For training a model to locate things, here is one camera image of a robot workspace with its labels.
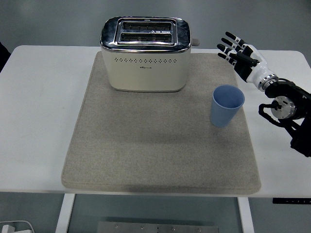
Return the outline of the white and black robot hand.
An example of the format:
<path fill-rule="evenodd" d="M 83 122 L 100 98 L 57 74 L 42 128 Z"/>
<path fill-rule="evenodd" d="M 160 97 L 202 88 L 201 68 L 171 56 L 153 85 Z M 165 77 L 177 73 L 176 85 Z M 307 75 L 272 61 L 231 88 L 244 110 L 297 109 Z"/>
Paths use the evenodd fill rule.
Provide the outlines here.
<path fill-rule="evenodd" d="M 222 38 L 222 43 L 217 45 L 221 51 L 218 56 L 229 62 L 243 81 L 252 83 L 258 90 L 263 91 L 264 84 L 276 77 L 269 70 L 266 59 L 243 39 L 230 32 L 225 35 L 226 38 Z"/>

